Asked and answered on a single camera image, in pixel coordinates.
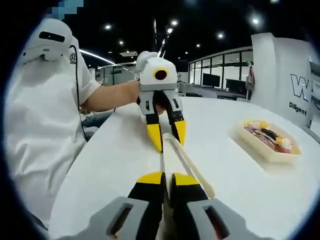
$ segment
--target person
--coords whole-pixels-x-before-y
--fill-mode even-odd
[[[45,228],[58,190],[86,144],[79,107],[105,112],[135,103],[139,93],[138,81],[99,85],[64,22],[46,18],[33,32],[6,93],[4,146],[17,193]]]

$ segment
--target headset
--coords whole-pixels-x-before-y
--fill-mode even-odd
[[[69,48],[73,48],[75,53],[76,95],[79,112],[78,52],[77,48],[72,45],[74,40],[72,31],[67,24],[55,18],[45,18],[30,36],[20,57],[22,64],[31,62],[39,57],[43,57],[45,61],[55,61],[67,53]],[[80,122],[84,139],[88,141],[89,139],[82,125],[81,116]]]

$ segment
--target white shirt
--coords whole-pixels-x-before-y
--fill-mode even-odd
[[[81,105],[100,85],[74,41]],[[56,61],[40,57],[17,67],[5,105],[10,174],[27,210],[47,228],[58,190],[86,144],[78,112],[76,64],[71,61],[74,52],[70,48]]]

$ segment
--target person's arm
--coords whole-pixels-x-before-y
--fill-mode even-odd
[[[99,86],[81,107],[89,111],[104,112],[135,103],[139,93],[138,81],[130,81],[113,86]]]

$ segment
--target computer monitor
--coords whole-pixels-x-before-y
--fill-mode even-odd
[[[246,82],[241,80],[226,79],[226,87],[229,88],[229,92],[238,94],[246,94]]]
[[[220,86],[220,76],[203,73],[202,85],[211,86],[211,87],[219,87]]]

